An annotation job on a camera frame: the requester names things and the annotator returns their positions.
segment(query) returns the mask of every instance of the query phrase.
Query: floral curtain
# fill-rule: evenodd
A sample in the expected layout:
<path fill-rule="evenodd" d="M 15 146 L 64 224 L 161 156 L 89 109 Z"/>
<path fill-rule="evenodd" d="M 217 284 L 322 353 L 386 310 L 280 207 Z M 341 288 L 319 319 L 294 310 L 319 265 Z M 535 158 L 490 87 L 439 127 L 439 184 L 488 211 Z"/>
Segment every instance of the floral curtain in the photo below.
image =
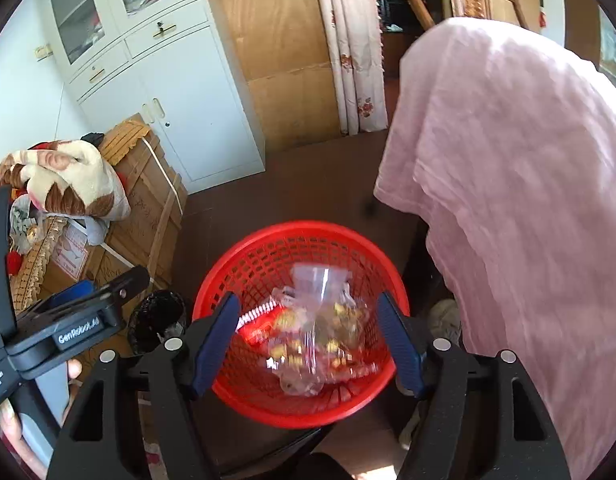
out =
<path fill-rule="evenodd" d="M 335 80 L 341 131 L 388 127 L 376 0 L 319 0 Z"/>

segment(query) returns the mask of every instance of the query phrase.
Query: white wall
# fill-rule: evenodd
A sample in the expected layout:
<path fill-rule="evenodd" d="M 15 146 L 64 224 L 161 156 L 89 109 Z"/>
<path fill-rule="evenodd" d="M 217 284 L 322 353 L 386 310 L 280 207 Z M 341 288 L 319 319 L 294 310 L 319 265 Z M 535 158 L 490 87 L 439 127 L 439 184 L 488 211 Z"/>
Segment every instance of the white wall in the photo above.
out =
<path fill-rule="evenodd" d="M 35 58 L 46 43 L 37 7 L 37 0 L 23 0 L 0 34 L 0 161 L 13 150 L 90 131 L 54 58 Z"/>
<path fill-rule="evenodd" d="M 566 11 L 563 0 L 544 0 L 546 13 L 546 27 L 542 29 L 542 36 L 564 45 L 566 38 Z"/>

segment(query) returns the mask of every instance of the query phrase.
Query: cabinet handle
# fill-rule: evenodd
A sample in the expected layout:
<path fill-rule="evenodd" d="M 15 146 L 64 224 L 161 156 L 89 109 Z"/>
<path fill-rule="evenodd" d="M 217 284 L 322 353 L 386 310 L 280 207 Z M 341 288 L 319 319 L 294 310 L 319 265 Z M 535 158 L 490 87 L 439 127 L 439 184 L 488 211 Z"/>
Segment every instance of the cabinet handle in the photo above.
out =
<path fill-rule="evenodd" d="M 157 108 L 157 114 L 160 119 L 163 119 L 166 116 L 166 112 L 163 111 L 162 104 L 159 102 L 159 99 L 155 98 L 152 100 L 154 107 Z"/>
<path fill-rule="evenodd" d="M 105 68 L 102 68 L 101 70 L 99 70 L 99 72 L 97 72 L 94 76 L 92 76 L 90 79 L 88 79 L 88 81 L 90 81 L 91 83 L 95 82 L 95 79 L 98 78 L 100 75 L 102 75 L 104 72 L 106 71 Z"/>
<path fill-rule="evenodd" d="M 164 36 L 168 32 L 175 30 L 177 28 L 177 24 L 163 28 L 163 22 L 157 22 L 157 27 L 159 27 L 159 30 L 152 35 L 153 38 L 160 38 L 161 36 Z"/>
<path fill-rule="evenodd" d="M 144 115 L 144 119 L 148 124 L 152 124 L 154 122 L 154 117 L 150 113 L 150 107 L 146 104 L 142 105 L 142 114 Z"/>

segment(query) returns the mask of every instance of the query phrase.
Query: human hand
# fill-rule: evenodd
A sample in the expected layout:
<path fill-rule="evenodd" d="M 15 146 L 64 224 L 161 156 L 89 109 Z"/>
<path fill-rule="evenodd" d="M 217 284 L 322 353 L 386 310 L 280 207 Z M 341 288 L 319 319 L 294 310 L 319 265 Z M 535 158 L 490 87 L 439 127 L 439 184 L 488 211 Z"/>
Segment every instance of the human hand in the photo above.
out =
<path fill-rule="evenodd" d="M 70 359 L 68 361 L 68 379 L 76 379 L 82 373 L 82 364 L 77 359 Z M 64 410 L 64 416 L 62 417 L 62 424 L 66 420 L 66 415 L 72 407 L 74 398 L 77 396 L 79 386 L 76 384 L 69 385 L 70 397 L 68 405 Z M 37 455 L 30 449 L 30 446 L 24 440 L 21 434 L 21 422 L 17 413 L 12 408 L 12 405 L 8 399 L 2 402 L 0 406 L 0 427 L 3 434 L 6 436 L 10 445 L 19 455 L 23 463 L 25 463 L 30 470 L 42 480 L 45 480 L 48 474 L 48 468 L 41 463 Z"/>

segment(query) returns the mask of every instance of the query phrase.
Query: red plastic basket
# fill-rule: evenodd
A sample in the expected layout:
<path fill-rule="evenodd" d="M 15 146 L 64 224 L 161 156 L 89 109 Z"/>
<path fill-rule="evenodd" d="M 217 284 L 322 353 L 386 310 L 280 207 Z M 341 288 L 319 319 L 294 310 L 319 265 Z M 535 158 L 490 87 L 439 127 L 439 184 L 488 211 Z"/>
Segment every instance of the red plastic basket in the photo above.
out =
<path fill-rule="evenodd" d="M 409 314 L 402 279 L 388 257 L 372 242 L 345 227 L 326 222 L 298 221 L 273 225 L 232 247 L 202 283 L 193 319 L 208 316 L 231 291 L 242 302 L 242 313 L 268 299 L 276 286 L 292 285 L 295 262 L 318 262 L 352 272 L 352 296 L 374 307 L 388 290 Z M 360 410 L 386 386 L 395 366 L 373 313 L 366 326 L 368 359 L 380 366 L 373 375 L 344 384 L 327 384 L 314 397 L 285 394 L 279 379 L 258 364 L 260 356 L 239 336 L 230 342 L 213 391 L 242 415 L 280 428 L 313 428 L 341 420 Z"/>

